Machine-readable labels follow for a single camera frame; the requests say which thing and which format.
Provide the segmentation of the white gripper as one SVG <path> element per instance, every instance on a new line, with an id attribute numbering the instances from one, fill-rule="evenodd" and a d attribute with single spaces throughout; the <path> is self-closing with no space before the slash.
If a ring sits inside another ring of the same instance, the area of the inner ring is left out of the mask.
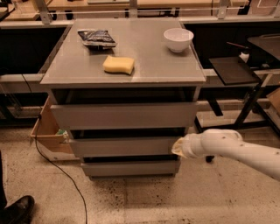
<path id="1" fill-rule="evenodd" d="M 171 152 L 183 158 L 201 158 L 206 152 L 201 143 L 201 134 L 188 134 L 178 139 L 171 147 Z"/>

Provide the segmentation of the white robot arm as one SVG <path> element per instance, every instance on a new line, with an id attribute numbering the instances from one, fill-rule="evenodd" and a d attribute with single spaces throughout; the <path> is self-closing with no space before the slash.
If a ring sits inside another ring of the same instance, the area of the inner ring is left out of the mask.
<path id="1" fill-rule="evenodd" d="M 236 130 L 208 129 L 200 134 L 187 134 L 175 142 L 171 152 L 183 158 L 220 155 L 280 180 L 280 150 L 244 142 Z"/>

